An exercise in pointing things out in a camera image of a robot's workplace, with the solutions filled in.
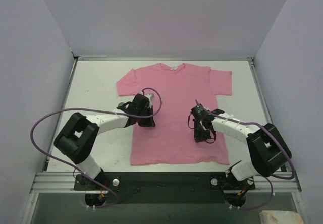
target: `pink shirt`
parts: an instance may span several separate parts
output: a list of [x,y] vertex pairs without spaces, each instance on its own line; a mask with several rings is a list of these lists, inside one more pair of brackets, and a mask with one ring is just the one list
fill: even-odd
[[[231,95],[231,82],[231,71],[186,63],[174,69],[158,63],[129,71],[117,82],[119,96],[135,95],[143,88],[151,87],[163,99],[161,111],[154,116],[155,128],[134,126],[131,165],[211,161],[229,164],[224,135],[217,133],[213,144],[196,143],[187,119],[196,105],[195,99],[211,110],[216,109],[215,95]],[[155,97],[153,106],[157,109],[159,100]]]

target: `table surface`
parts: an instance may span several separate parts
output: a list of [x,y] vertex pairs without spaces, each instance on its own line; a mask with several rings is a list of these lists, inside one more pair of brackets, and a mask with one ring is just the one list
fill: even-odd
[[[266,123],[260,98],[251,73],[248,61],[78,61],[67,96],[65,108],[84,107],[101,110],[112,110],[120,102],[126,102],[133,96],[119,97],[116,82],[132,68],[140,68],[163,62],[176,66],[183,62],[210,66],[212,69],[232,71],[232,96],[217,96],[219,108],[243,121]],[[72,111],[62,114],[58,123],[58,131],[69,119]],[[81,111],[84,115],[94,115]],[[91,155],[105,171],[124,172],[204,172],[225,171],[228,165],[215,162],[195,164],[152,164],[146,166],[131,166],[130,154],[133,127],[114,129],[100,134],[95,141]],[[250,159],[248,148],[238,140],[225,136],[229,152],[230,165]],[[52,154],[71,162],[55,147]],[[70,172],[73,168],[54,159],[50,159],[48,172]]]

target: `bolt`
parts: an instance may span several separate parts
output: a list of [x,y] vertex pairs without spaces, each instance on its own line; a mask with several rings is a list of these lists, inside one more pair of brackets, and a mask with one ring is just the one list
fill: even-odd
[[211,179],[211,184],[212,185],[217,185],[218,184],[218,180],[216,178]]
[[113,184],[113,186],[118,186],[118,185],[119,185],[119,183],[120,183],[120,180],[118,180],[118,179],[113,179],[113,180],[112,180],[112,184]]

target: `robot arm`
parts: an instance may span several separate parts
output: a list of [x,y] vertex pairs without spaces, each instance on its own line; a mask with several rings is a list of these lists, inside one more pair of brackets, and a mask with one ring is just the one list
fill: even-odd
[[77,167],[95,179],[102,169],[90,155],[97,135],[115,128],[124,128],[135,123],[142,127],[155,127],[153,117],[135,118],[118,113],[150,116],[153,113],[154,94],[137,94],[132,102],[120,103],[114,114],[84,116],[74,113],[54,140],[54,146],[66,155]]
[[[213,132],[214,137],[216,132],[222,132],[248,146],[251,160],[238,162],[228,169],[226,171],[228,181],[242,181],[258,174],[268,177],[286,163],[285,157],[276,144],[258,126],[243,125],[239,119],[230,117],[220,109],[212,111],[219,117],[212,116],[198,105],[191,110],[191,113],[194,116],[196,142],[210,139],[210,132]],[[292,154],[277,128],[270,123],[264,127],[278,140],[291,158]]]

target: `shirt neckline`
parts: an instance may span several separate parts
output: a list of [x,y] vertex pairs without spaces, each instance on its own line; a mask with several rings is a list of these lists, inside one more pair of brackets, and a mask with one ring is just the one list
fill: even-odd
[[186,63],[181,63],[181,64],[177,65],[177,68],[175,70],[173,70],[172,67],[170,67],[166,64],[163,64],[163,63],[159,63],[159,66],[162,70],[167,70],[169,72],[178,72],[186,67]]

